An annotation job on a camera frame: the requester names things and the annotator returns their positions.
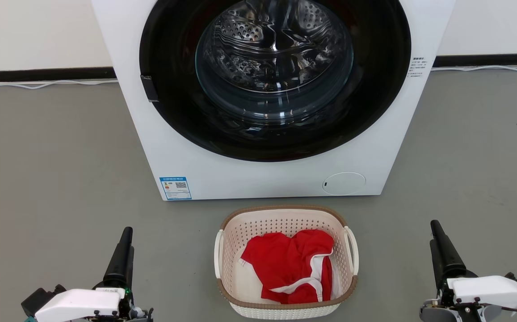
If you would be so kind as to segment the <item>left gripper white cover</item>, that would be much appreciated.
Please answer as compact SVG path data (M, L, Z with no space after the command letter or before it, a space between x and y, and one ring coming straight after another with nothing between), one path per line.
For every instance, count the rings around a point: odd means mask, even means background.
M54 291L38 288L21 302L28 322L152 322L151 308L134 304L132 277L135 249L133 229L124 228L103 277L105 287Z

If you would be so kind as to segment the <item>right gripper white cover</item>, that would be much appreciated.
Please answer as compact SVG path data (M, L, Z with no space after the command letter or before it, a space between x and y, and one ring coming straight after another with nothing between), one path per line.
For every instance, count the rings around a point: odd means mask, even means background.
M436 298L426 300L419 311L422 322L493 322L502 312L517 315L517 278L477 277L468 270L438 220L430 222L429 242Z

